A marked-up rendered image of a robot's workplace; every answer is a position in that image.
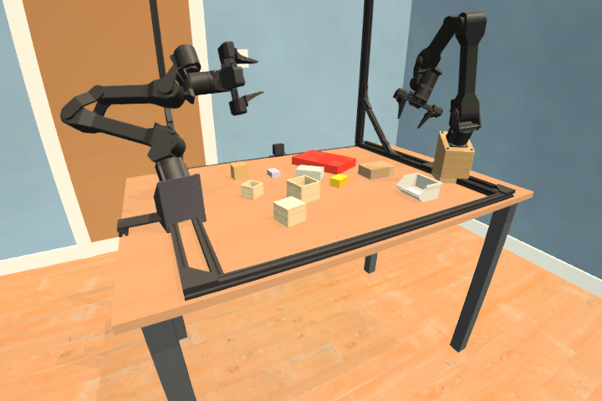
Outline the red flat rectangular block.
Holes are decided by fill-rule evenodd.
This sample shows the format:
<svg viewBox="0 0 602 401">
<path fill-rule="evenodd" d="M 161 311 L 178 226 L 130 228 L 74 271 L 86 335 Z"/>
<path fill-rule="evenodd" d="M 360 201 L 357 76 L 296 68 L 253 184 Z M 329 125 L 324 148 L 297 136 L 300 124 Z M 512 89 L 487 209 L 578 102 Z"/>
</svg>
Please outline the red flat rectangular block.
<svg viewBox="0 0 602 401">
<path fill-rule="evenodd" d="M 355 167 L 356 159 L 342 155 L 334 155 L 317 150 L 310 150 L 299 155 L 292 156 L 292 165 L 312 165 L 324 167 L 324 172 L 330 174 L 341 174 Z"/>
</svg>

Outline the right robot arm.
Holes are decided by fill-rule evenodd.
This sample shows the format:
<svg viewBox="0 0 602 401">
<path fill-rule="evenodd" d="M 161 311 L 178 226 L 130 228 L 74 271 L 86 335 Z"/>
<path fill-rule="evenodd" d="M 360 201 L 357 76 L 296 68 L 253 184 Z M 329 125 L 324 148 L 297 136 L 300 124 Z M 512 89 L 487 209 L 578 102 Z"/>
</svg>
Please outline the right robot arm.
<svg viewBox="0 0 602 401">
<path fill-rule="evenodd" d="M 147 156 L 156 163 L 159 181 L 189 175 L 183 163 L 186 143 L 169 125 L 154 123 L 154 128 L 147 129 L 104 117 L 112 104 L 155 104 L 178 109 L 185 100 L 194 104 L 195 96 L 210 94 L 208 75 L 200 72 L 202 66 L 192 45 L 178 46 L 170 58 L 173 66 L 163 79 L 140 85 L 95 85 L 88 92 L 73 97 L 61 109 L 61 121 L 83 133 L 104 133 L 150 146 Z M 234 58 L 221 60 L 221 69 L 214 71 L 214 76 L 220 81 L 217 90 L 233 91 L 245 85 L 243 69 Z M 93 111 L 84 108 L 96 101 Z"/>
</svg>

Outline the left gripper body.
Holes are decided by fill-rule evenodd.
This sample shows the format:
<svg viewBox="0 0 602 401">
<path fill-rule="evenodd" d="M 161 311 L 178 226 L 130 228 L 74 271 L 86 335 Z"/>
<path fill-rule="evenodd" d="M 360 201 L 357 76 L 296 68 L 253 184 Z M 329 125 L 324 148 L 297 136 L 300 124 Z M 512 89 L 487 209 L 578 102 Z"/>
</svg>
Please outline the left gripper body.
<svg viewBox="0 0 602 401">
<path fill-rule="evenodd" d="M 410 101 L 413 104 L 416 104 L 416 105 L 422 107 L 423 109 L 427 109 L 428 111 L 432 111 L 432 112 L 436 113 L 436 116 L 434 116 L 434 117 L 437 118 L 437 117 L 441 116 L 441 114 L 443 112 L 443 108 L 436 104 L 430 106 L 429 104 L 426 103 L 431 95 L 432 90 L 433 90 L 433 87 L 430 84 L 420 82 L 416 88 L 415 93 L 413 94 L 413 97 L 408 95 L 408 91 L 399 88 L 396 90 L 393 98 L 398 99 L 399 97 L 402 97 L 404 99 L 407 99 L 407 101 Z"/>
</svg>

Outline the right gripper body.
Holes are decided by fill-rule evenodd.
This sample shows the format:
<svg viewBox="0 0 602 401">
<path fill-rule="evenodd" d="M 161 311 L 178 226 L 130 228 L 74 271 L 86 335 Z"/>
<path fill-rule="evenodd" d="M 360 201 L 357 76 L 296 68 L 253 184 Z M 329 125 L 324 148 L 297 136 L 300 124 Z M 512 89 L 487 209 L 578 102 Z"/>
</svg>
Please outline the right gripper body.
<svg viewBox="0 0 602 401">
<path fill-rule="evenodd" d="M 220 60 L 226 59 L 226 58 L 236 59 L 236 57 L 234 55 L 235 48 L 234 48 L 233 41 L 224 42 L 217 50 L 218 50 Z M 210 94 L 226 92 L 226 91 L 222 91 L 222 90 L 217 90 L 217 85 L 220 84 L 220 81 L 219 81 L 218 77 L 214 76 L 214 71 L 217 71 L 217 70 L 205 71 L 207 73 L 209 81 L 210 81 L 210 87 L 211 87 Z M 235 91 L 231 91 L 231 95 L 232 95 L 232 101 L 229 102 L 231 114 L 233 116 L 240 115 L 240 114 L 246 114 L 247 106 L 246 106 L 245 99 L 239 97 L 237 88 Z"/>
</svg>

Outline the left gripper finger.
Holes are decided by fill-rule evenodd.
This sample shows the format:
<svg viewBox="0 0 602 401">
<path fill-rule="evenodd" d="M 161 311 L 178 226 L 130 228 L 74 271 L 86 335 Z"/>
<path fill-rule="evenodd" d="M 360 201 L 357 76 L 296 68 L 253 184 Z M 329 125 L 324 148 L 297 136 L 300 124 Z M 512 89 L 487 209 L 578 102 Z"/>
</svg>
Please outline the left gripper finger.
<svg viewBox="0 0 602 401">
<path fill-rule="evenodd" d="M 429 112 L 425 113 L 425 115 L 424 115 L 422 121 L 419 123 L 417 129 L 419 129 L 429 118 L 432 118 L 434 116 L 436 116 L 436 113 L 434 113 L 432 111 L 429 111 Z"/>
<path fill-rule="evenodd" d="M 399 119 L 399 118 L 400 118 L 400 116 L 401 116 L 401 113 L 402 113 L 402 111 L 403 111 L 403 109 L 404 109 L 404 107 L 405 107 L 405 104 L 406 104 L 406 101 L 407 101 L 407 99 L 404 99 L 404 98 L 402 98 L 402 97 L 399 97 L 399 98 L 398 98 L 396 101 L 397 101 L 397 102 L 398 102 L 398 104 L 399 104 L 399 111 L 398 111 L 398 119 Z M 400 104 L 401 104 L 401 108 L 400 108 Z"/>
</svg>

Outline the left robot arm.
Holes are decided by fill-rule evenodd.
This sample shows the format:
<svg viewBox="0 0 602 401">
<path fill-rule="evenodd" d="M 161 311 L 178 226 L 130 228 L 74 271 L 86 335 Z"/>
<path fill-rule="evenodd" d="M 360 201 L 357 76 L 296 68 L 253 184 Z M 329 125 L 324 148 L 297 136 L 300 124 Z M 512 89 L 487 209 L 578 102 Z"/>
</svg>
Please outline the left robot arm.
<svg viewBox="0 0 602 401">
<path fill-rule="evenodd" d="M 486 25 L 487 16 L 483 12 L 460 13 L 459 17 L 447 16 L 431 44 L 423 49 L 418 55 L 420 57 L 417 56 L 416 59 L 414 78 L 410 81 L 411 89 L 416 91 L 419 82 L 430 84 L 434 88 L 439 75 L 442 75 L 441 69 L 437 67 L 441 60 L 441 52 L 454 34 L 461 46 L 458 94 L 451 100 L 451 128 L 446 135 L 450 147 L 468 148 L 467 142 L 473 130 L 481 128 L 480 105 L 475 88 L 478 44 L 485 33 Z"/>
</svg>

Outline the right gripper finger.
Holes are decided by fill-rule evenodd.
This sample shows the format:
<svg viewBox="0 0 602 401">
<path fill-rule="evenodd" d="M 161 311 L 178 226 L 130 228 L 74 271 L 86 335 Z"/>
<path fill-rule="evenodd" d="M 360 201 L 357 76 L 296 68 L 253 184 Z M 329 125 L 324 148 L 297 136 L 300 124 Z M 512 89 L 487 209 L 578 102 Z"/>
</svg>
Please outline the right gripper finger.
<svg viewBox="0 0 602 401">
<path fill-rule="evenodd" d="M 246 106 L 248 107 L 248 102 L 249 102 L 251 99 L 255 98 L 256 96 L 258 96 L 258 95 L 260 95 L 260 94 L 262 94 L 262 93 L 264 93 L 264 92 L 263 92 L 263 91 L 261 91 L 261 92 L 257 92 L 257 93 L 254 93 L 254 94 L 248 94 L 248 95 L 244 95 L 244 96 L 242 96 L 241 98 L 244 98 L 244 99 L 245 99 Z"/>
<path fill-rule="evenodd" d="M 258 63 L 258 61 L 255 59 L 248 58 L 248 57 L 241 55 L 237 51 L 237 48 L 235 48 L 235 52 L 236 52 L 236 54 L 235 54 L 236 59 L 234 59 L 234 60 L 235 60 L 236 64 Z"/>
</svg>

